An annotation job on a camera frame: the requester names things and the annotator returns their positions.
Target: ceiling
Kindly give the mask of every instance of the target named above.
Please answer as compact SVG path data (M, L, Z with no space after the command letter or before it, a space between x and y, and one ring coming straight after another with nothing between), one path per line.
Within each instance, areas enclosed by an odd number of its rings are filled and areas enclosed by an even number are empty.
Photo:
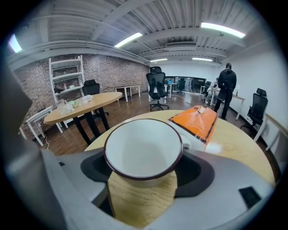
M211 22L249 34L259 18L239 0L52 0L36 9L15 33L22 51L12 61L27 55L44 57L63 51L102 53L148 63L158 58L186 59L227 56L245 39L200 28ZM121 48L114 45L140 32L137 42ZM166 43L196 42L195 51L165 51Z

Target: white wall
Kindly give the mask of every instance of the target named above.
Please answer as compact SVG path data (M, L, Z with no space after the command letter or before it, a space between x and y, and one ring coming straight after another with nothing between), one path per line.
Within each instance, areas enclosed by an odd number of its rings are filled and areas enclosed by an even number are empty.
M272 46L271 40L259 46L236 54L227 62L232 64L232 70L237 75L237 85L240 85L238 95L245 98L241 115L247 118L252 96L257 88L267 92L268 105L266 112L288 128L288 72L287 63L281 52ZM240 102L232 100L230 106L238 110ZM267 144L271 143L278 133L278 129L268 123L262 134ZM274 153L280 168L287 159L288 140L281 134L273 144Z
M219 67L205 64L158 64L166 76L198 77L213 81L219 76Z

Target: brick wall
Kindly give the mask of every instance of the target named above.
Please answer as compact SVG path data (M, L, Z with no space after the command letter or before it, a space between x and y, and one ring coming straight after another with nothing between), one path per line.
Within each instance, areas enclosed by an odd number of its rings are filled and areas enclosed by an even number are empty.
M78 54L62 55L52 57L51 59L52 61L59 61L75 59L77 56ZM101 93L114 92L114 87L131 84L139 84L141 91L148 89L146 73L149 72L149 67L137 62L111 56L83 54L83 68L85 80L95 79L95 81L100 84ZM25 94L33 101L21 125L27 138L33 139L34 136L25 121L37 113L37 103L42 104L42 102L44 102L46 107L54 104L49 79L49 59L43 59L23 66L15 70L15 75L18 77ZM66 84L69 88L69 85L75 85L76 83L67 81ZM63 82L59 82L57 85L63 88ZM132 89L132 94L137 92L135 88ZM70 101L80 96L80 91L71 91L58 98ZM50 127L50 125L44 125L43 122L41 122L41 125L43 130ZM34 125L34 129L40 134L36 125Z

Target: round wooden table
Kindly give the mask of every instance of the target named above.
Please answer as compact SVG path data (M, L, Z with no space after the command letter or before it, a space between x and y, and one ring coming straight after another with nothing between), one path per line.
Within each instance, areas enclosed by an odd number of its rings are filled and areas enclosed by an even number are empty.
M166 121L180 112L182 111L166 110L150 112L135 116L122 123L145 118ZM103 133L86 150L103 147L108 135L122 123L115 125ZM244 163L261 175L266 181L272 185L275 184L274 175L265 154L242 130L222 119L218 119L211 141L222 145L220 156ZM174 193L177 188L177 179L175 172L173 172L159 187L137 188L126 183L117 174L112 172L108 180L108 186L116 219L126 224L143 228L157 219L173 203Z
M91 144L91 140L88 138L87 134L85 133L78 116L83 115L85 116L88 125L90 126L90 129L92 130L92 133L94 134L95 138L100 136L100 132L94 122L94 118L92 116L91 111L98 110L102 119L102 122L104 124L104 127L106 130L109 130L110 127L108 125L108 122L106 120L106 116L104 114L103 106L106 106L119 98L122 97L121 92L110 92L110 93L99 93L93 95L93 98L90 102L81 105L74 109L73 112L67 113L67 114L61 114L59 112L59 108L49 113L45 118L44 122L46 124L55 124L61 121L65 121L67 119L73 118L75 125L77 126L80 134L83 136L84 140L88 145Z

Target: air conditioner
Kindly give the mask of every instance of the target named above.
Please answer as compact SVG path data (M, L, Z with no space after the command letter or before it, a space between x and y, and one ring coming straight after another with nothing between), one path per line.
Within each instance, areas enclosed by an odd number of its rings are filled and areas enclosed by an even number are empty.
M171 42L165 45L164 50L168 51L195 51L197 48L196 42L182 41L182 42Z

